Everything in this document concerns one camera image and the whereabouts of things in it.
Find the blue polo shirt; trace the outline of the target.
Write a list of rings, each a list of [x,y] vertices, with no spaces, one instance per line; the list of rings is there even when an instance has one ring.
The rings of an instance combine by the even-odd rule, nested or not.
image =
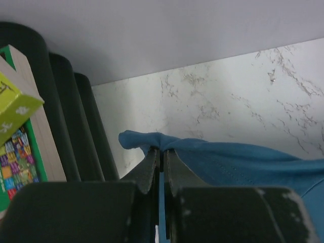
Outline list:
[[[216,186],[284,186],[303,199],[316,233],[323,239],[323,159],[304,160],[267,147],[200,139],[180,139],[162,133],[124,131],[124,149],[174,149],[199,177]]]

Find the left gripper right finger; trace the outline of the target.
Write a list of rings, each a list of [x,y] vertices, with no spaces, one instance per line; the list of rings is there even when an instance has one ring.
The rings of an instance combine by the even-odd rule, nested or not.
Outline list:
[[[165,220],[167,239],[181,239],[184,229],[183,190],[186,188],[209,187],[196,175],[173,149],[164,152]]]

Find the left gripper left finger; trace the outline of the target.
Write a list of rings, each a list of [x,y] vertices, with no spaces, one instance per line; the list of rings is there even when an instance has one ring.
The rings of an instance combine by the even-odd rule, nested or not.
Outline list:
[[[133,214],[141,225],[155,227],[158,224],[158,188],[160,173],[159,149],[151,147],[143,160],[121,178],[135,185]]]

